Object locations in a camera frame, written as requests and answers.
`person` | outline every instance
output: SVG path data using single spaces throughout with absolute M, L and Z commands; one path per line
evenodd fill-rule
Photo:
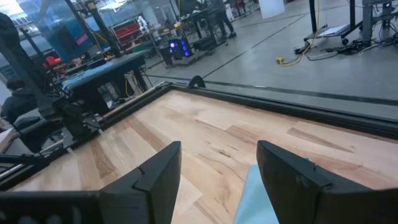
M 226 24 L 226 26 L 228 26 L 229 31 L 231 31 L 228 38 L 236 37 L 234 27 L 232 26 L 231 22 L 229 21 L 228 17 L 226 16 L 226 8 L 225 8 L 225 4 L 224 4 L 223 0 L 212 0 L 211 3 L 212 3 L 212 5 L 214 5 L 213 7 L 216 9 L 215 16 L 216 16 L 218 26 L 221 29 L 223 38 L 224 39 L 226 38 L 226 31 L 225 31 L 224 23 Z
M 0 116 L 14 124 L 20 115 L 37 108 L 37 102 L 33 92 L 19 78 L 9 80 L 7 88 L 12 91 L 12 95 L 5 100 Z

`concrete floor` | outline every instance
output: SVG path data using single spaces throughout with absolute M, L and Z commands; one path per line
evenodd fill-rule
M 321 0 L 321 8 L 320 24 L 339 26 L 349 22 L 346 0 Z M 356 19 L 362 20 L 360 7 L 356 8 Z M 298 65 L 281 67 L 275 58 L 284 57 L 285 61 L 295 58 L 293 48 L 302 47 L 303 38 L 312 31 L 308 0 L 287 4 L 283 14 L 270 19 L 263 20 L 260 12 L 254 12 L 238 18 L 233 26 L 238 37 L 230 40 L 227 47 L 221 45 L 213 55 L 186 67 L 155 66 L 147 71 L 152 83 L 186 83 L 200 75 L 208 88 L 398 119 L 397 47 L 376 47 L 362 55 L 338 55 L 316 62 L 304 57 Z M 380 26 L 376 26 L 373 37 L 378 38 L 379 30 Z M 382 31 L 381 37 L 392 34 L 392 30 Z M 347 39 L 352 41 L 360 36 L 356 30 Z M 341 40 L 325 38 L 316 41 L 316 45 L 309 55 L 341 46 Z

